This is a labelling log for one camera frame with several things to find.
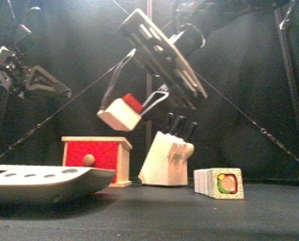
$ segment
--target small white box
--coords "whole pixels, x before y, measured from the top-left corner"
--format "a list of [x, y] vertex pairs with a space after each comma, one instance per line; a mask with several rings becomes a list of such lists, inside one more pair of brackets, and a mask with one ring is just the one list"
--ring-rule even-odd
[[130, 132], [135, 129], [142, 116], [122, 98], [114, 100], [105, 110], [99, 110], [96, 115], [116, 130]]

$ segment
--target black knife handle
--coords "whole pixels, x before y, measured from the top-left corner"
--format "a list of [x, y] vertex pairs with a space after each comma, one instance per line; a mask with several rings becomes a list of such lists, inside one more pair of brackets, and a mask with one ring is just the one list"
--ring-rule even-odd
[[172, 128], [170, 130], [170, 134], [172, 136], [178, 137], [180, 135], [186, 120], [187, 120], [187, 117], [184, 117], [184, 116], [176, 117]]
[[188, 129], [187, 129], [187, 132], [186, 132], [186, 135], [184, 135], [184, 137], [183, 137], [184, 142], [187, 142], [188, 139], [192, 137], [198, 126], [199, 126], [199, 124], [198, 124], [196, 122], [192, 122], [192, 123], [190, 124]]
[[170, 133], [171, 131], [174, 119], [175, 119], [175, 114], [172, 112], [167, 113], [166, 120], [164, 120], [164, 127], [163, 127], [164, 134]]

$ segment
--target black curtain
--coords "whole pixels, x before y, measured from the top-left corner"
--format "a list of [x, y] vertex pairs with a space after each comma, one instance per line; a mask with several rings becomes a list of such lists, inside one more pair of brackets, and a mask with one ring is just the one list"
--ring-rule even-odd
[[[130, 53], [132, 46], [116, 29], [127, 17], [112, 1], [33, 1], [41, 13], [28, 20], [36, 46], [27, 57], [72, 89], [73, 96]], [[146, 1], [118, 1], [131, 13], [146, 10]], [[154, 21], [164, 27], [172, 20], [175, 2], [154, 3]], [[167, 36], [174, 26], [164, 28]], [[299, 5], [292, 14], [292, 61], [299, 81]], [[239, 17], [207, 38], [203, 49], [190, 57], [195, 71], [240, 110], [267, 129], [299, 156], [299, 131], [290, 96], [288, 79], [274, 11]], [[139, 175], [146, 157], [144, 123], [131, 133], [114, 131], [96, 117], [108, 86], [107, 74], [56, 114], [35, 135], [0, 160], [8, 164], [60, 165], [64, 136], [122, 136], [134, 146], [131, 176]], [[146, 98], [146, 71], [127, 69], [122, 92]], [[162, 128], [167, 111], [183, 114], [200, 125], [192, 137], [195, 153], [188, 159], [194, 169], [242, 168], [250, 178], [296, 178], [299, 165], [268, 141], [260, 129], [234, 108], [218, 91], [206, 84], [206, 101], [196, 111], [163, 109], [154, 120], [154, 134]], [[9, 97], [0, 133], [0, 153], [65, 104], [64, 100]]]

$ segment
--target cable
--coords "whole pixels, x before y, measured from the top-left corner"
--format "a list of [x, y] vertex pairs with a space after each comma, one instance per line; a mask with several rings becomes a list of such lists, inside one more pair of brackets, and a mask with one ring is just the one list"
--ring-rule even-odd
[[97, 83], [97, 81], [101, 80], [101, 78], [112, 71], [112, 69], [114, 69], [116, 66], [118, 66], [118, 64], [96, 79], [95, 82], [92, 82], [92, 84], [91, 84], [84, 90], [81, 90], [81, 91], [76, 94], [76, 96], [52, 113], [52, 115], [51, 115], [47, 119], [44, 119], [41, 122], [39, 122], [39, 123], [36, 124], [35, 128], [32, 128], [31, 131], [29, 131], [25, 135], [23, 135], [23, 136], [16, 140], [16, 142], [15, 142], [13, 144], [9, 145], [9, 147], [5, 149], [5, 151], [0, 154], [0, 159], [5, 156], [7, 153], [9, 153], [9, 151], [12, 151], [12, 150], [15, 149], [15, 147], [16, 147], [20, 143], [23, 143], [23, 142], [33, 135], [35, 131], [44, 126], [44, 124], [55, 117], [55, 115], [75, 101], [75, 99], [92, 87], [92, 85], [93, 85], [95, 83]]
[[267, 131], [264, 127], [262, 127], [258, 122], [247, 115], [247, 113], [242, 110], [239, 106], [236, 106], [231, 100], [223, 95], [223, 93], [212, 86], [212, 84], [195, 72], [199, 78], [206, 82], [206, 84], [216, 91], [216, 93], [223, 97], [223, 99], [230, 103], [230, 105], [238, 110], [238, 112], [246, 117], [246, 119], [254, 124], [254, 126], [259, 129], [260, 133], [266, 135], [267, 139], [287, 153], [290, 157], [299, 163], [299, 158], [296, 155], [287, 149], [284, 144], [276, 139], [276, 137]]
[[118, 5], [118, 7], [120, 8], [120, 10], [127, 14], [127, 16], [130, 16], [131, 14], [128, 13], [128, 11], [124, 9], [124, 7], [116, 2], [116, 0], [112, 0], [114, 3]]
[[130, 54], [126, 56], [126, 58], [119, 62], [119, 64], [115, 67], [115, 73], [114, 73], [114, 76], [112, 76], [112, 79], [111, 79], [111, 82], [109, 82], [109, 86], [107, 88], [107, 91], [105, 91], [105, 94], [104, 94], [104, 97], [103, 97], [103, 100], [101, 100], [101, 105], [100, 105], [101, 110], [104, 110], [114, 101], [111, 97], [115, 93], [115, 86], [116, 86], [116, 83], [118, 83], [118, 78], [120, 76], [122, 69], [124, 68], [124, 66], [130, 62], [130, 60], [134, 58], [135, 52], [136, 52], [136, 50], [132, 50], [130, 52]]
[[12, 7], [11, 0], [8, 0], [8, 6], [9, 6], [9, 9], [11, 9], [11, 17], [13, 19], [13, 24], [16, 25], [16, 18], [15, 18], [15, 13], [13, 13], [13, 7]]

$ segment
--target wooden box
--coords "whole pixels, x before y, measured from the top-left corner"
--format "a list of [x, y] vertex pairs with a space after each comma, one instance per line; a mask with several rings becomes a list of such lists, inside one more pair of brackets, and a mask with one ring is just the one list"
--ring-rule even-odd
[[130, 181], [130, 150], [124, 137], [63, 137], [63, 166], [114, 169], [109, 187], [126, 187]]

